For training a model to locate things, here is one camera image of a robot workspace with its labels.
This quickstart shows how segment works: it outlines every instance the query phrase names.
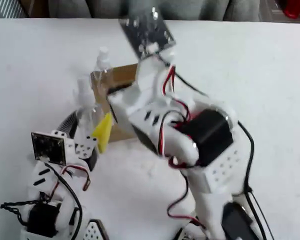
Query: gray couch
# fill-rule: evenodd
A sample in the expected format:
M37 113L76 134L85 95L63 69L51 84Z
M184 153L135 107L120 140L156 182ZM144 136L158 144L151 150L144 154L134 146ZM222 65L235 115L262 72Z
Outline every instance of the gray couch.
M260 0L49 0L51 17L119 18L158 6L164 19L259 21Z

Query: red wire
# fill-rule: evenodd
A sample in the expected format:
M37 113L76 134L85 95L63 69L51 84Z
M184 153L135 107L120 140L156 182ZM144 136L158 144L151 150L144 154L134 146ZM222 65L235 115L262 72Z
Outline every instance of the red wire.
M185 175L182 174L182 176L184 177L184 180L185 180L185 192L183 193L183 195L181 197L179 197L177 200L175 200L173 203L171 203L168 206L168 208L166 209L166 213L167 213L167 215L170 218L173 218L173 219L188 219L188 220L194 221L195 223L197 223L198 225L200 225L201 227L203 227L204 229L206 229L206 227L201 222L199 222L198 219L196 219L193 216L171 214L170 213L171 209L173 207L175 207L178 203L182 202L187 197L188 192L189 192L189 182L188 182L188 179L187 179L187 177Z
M163 93L164 96L166 95L166 86L167 86L167 83L169 82L170 78L171 78L171 83L172 83L172 91L173 92L175 91L175 74L176 74L176 66L172 66L170 68L170 70L169 70L169 72L168 72L168 74L166 76L166 79L165 79L165 81L163 83L163 86L162 86L162 93ZM185 111L186 111L186 120L185 120L185 122L187 122L188 120L190 120L191 119L191 114L190 114L188 106L184 102L182 102L181 100L178 100L178 99L176 99L174 97L172 97L172 99L174 101L176 101L177 103L181 104L185 108ZM164 145L164 137L163 137L163 132L164 131L163 131L163 127L164 127L165 116L162 118L162 122L161 122L161 125L160 125L160 130L159 130L159 139L158 139L159 148L158 148L158 152L159 152L160 155L162 155L162 153L163 153L163 145ZM169 158L168 164L173 169L186 169L186 168L192 168L192 167L194 167L194 166L187 166L187 164L185 162L180 163L180 164L174 164L174 157L173 156ZM170 210L173 207L175 207L178 203L180 203L181 201L183 201L187 197L187 195L188 195L189 182L188 182L188 179L187 179L186 176L184 176L183 174L182 174L182 176L185 179L185 192L184 192L184 194L181 197L179 197L177 200L175 200L174 202L172 202L167 207L167 209L166 209L167 215L170 218L174 218L174 219L188 219L188 220L194 221L195 223L197 223L198 225L200 225L201 227L203 227L205 229L206 227L201 222L199 222L199 220L196 219L195 217L188 216L188 215L179 215L179 214L171 214L170 213Z
M63 168L61 175L63 175L66 172L67 168L78 169L78 170L84 171L86 173L86 181L82 188L83 191L86 191L91 183L88 171L83 166L67 165L66 167ZM59 186L59 181L57 181L56 184L54 185L54 188L51 192L50 198L52 198L54 196L55 191L57 190L58 186Z
M169 82L170 78L171 78L171 82L172 82L172 91L173 92L175 91L175 74L176 74L176 66L173 65L170 68L168 75L166 76L165 81L162 86L162 92L163 92L164 96L166 95L166 86L167 86L167 83Z
M162 93L163 93L164 96L166 95L166 87L167 87L167 83L169 82L170 78L171 78L171 82L172 82L172 91L175 92L175 75L176 75L176 66L173 65L170 68L170 70L169 70L169 72L168 72L168 74L166 76L166 79L165 79L165 81L163 83L163 86L162 86ZM191 119L191 115L190 115L190 111L189 111L188 106L184 102L182 102L181 100L178 100L178 99L176 99L174 97L172 97L172 99L174 101L176 101L177 103L181 104L185 108L186 118L188 120L190 120Z

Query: white bottle cap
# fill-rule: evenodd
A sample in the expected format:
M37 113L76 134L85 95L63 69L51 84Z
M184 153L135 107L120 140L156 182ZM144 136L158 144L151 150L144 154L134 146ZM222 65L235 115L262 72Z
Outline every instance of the white bottle cap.
M109 49L106 46L99 48L99 55L96 59L96 64L101 71L110 67Z
M82 107L92 107L96 104L95 94L90 86L90 79L82 77L77 80L78 83L78 96L77 100Z

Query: robotic arm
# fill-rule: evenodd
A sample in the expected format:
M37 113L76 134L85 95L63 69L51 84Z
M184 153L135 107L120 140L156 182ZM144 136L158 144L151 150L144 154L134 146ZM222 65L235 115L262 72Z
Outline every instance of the robotic arm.
M174 91L176 68L166 60L173 60L175 42L154 8L120 23L140 62L132 85L108 92L118 125L185 176L195 200L193 221L208 239L267 239L247 190L248 131L228 106Z

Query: cable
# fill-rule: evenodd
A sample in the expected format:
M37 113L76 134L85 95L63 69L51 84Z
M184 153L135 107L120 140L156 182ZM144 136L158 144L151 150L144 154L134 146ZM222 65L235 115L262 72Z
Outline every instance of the cable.
M162 85L162 95L163 96L166 96L166 87L167 87L167 83L169 82L170 78L171 78L171 88L172 88L172 92L175 92L175 73L176 73L176 66L171 66L169 67L169 72L165 78L165 81L163 82L163 85ZM190 115L190 111L189 111L189 108L188 106L181 100L179 99L176 99L175 97L173 96L170 96L172 98L172 100L174 100L175 102L181 104L185 111L186 111L186 115L185 117L187 118L187 120L190 120L191 119L191 115Z
M179 169L179 170L193 169L193 168L197 167L197 165L187 165L185 162L175 164L173 156L168 159L168 164L169 164L169 167L171 167L172 169Z
M266 224L266 226L267 226L267 228L268 228L268 230L269 230L269 233L270 233L270 235L271 235L271 237L272 237L272 240L275 240L275 237L274 237L274 235L272 234L272 231L271 231L270 226L269 226L269 224L268 224L268 221L267 221L267 219L266 219L266 217L265 217L265 215L264 215L264 212L261 210L261 207L260 207L260 205L259 205L259 203L258 203L258 201L257 201L257 199L256 199L256 197L255 197L255 195L254 195L254 193L251 192L251 195L252 195L252 197L253 197L253 199L254 199L256 205L257 205L258 208L259 208L259 211L260 211L260 213L261 213L261 215L262 215L262 217L263 217L263 219L264 219L264 222L265 222L265 224Z
M159 53L157 53L156 56L158 57L158 59L159 59L160 61L162 61L162 62L164 63L164 65L165 65L167 68L170 67L171 63L168 62L168 61L166 61L166 60L164 60L164 59L162 58L162 56L161 56ZM188 82L187 82L183 77L181 77L177 72L175 73L175 75L177 76L178 79L180 79L181 82L183 82L183 84L185 84L187 87L191 88L193 91L195 91L195 92L197 92L197 93L199 93L199 94L201 94L201 95L203 95L203 96L206 96L206 97L208 96L206 93L204 93L204 92L202 92L202 91L196 89L194 86L192 86L190 83L188 83Z
M172 202L168 208L166 209L166 213L167 215L170 217L170 218L173 218L173 219L188 219L188 220L191 220L195 223L197 223L200 227L202 227L204 230L206 229L206 227L201 223L199 222L199 220L193 216L187 216L187 215L172 215L170 213L171 209L174 208L178 203L182 202L188 195L188 192L189 192L189 182L188 182L188 179L185 175L183 175L181 173L181 175L184 177L184 180L185 180L185 191L183 193L183 195L181 197L179 197L177 200L175 200L174 202Z
M243 124L240 121L238 121L238 125L243 130L243 132L245 133L247 138L249 139L250 146L251 146L250 147L250 157L249 157L248 164L247 164L247 167L246 167L246 172L245 172L245 177L244 177L244 182L243 182L243 194L244 194L244 196L246 198L246 201L247 201L247 203L248 203L248 205L249 205L249 207L252 211L252 214L255 218L255 221L258 224L258 227L260 229L263 240L267 240L267 236L266 236L264 227L262 226L260 218L257 214L257 211L256 211L256 209L255 209L255 207L254 207L254 205L253 205L253 203L250 199L250 195L249 195L249 193L252 192L252 188L249 186L249 176L250 176L252 161L254 159L254 154L255 154L255 142L254 142L254 139L252 138L251 134L249 133L249 131L245 128L245 126L243 126Z
M4 202L3 204L0 205L0 209L4 209L4 210L9 211L10 213L15 214L18 221L19 221L19 223L22 226L26 227L28 225L28 223L23 221L22 215L21 215L19 209L16 208L15 206L32 205L32 204L38 204L38 203L41 203L41 202L42 202L42 199L40 199L40 200L29 200L29 201L17 201L17 202Z
M75 192L73 191L73 189L69 186L69 184L67 183L67 181L51 166L49 165L48 163L44 163L44 165L51 169L53 171L53 173L56 175L56 177L58 178L58 180L64 185L64 187L70 192L70 194L73 196L74 198L74 201L75 203L77 204L78 208L79 208L79 219L78 219L78 224L75 228L75 231L71 237L71 240L75 240L78 233L79 233L79 230L80 230L80 227L81 227L81 223L82 223L82 217L83 217L83 210L82 210L82 206L81 206L81 203L77 197L77 195L75 194Z
M62 171L61 171L61 175L63 175L65 172L67 172L67 168L73 168L73 169L78 169L78 170L81 170L83 172L86 173L86 181L85 181L85 184L83 185L83 188L82 190L85 192L87 191L90 183L91 183L91 180L90 180L90 176L89 176L89 172L87 171L87 169L85 169L83 166L78 166L78 165L67 165L65 166ZM56 184L54 185L54 188L50 194L50 199L52 199L52 197L54 196L55 194L55 191L57 189L57 187L59 186L59 181L56 182Z
M183 121L186 120L186 118L177 110L169 110L167 111L163 117L162 117L162 120L161 120L161 124L160 124L160 129L159 129L159 138L158 138L158 146L157 146L157 151L158 151L158 154L160 156L164 156L164 146L165 146L165 138L164 138L164 123L165 123L165 119L166 117L170 114L170 113L177 113L179 114Z

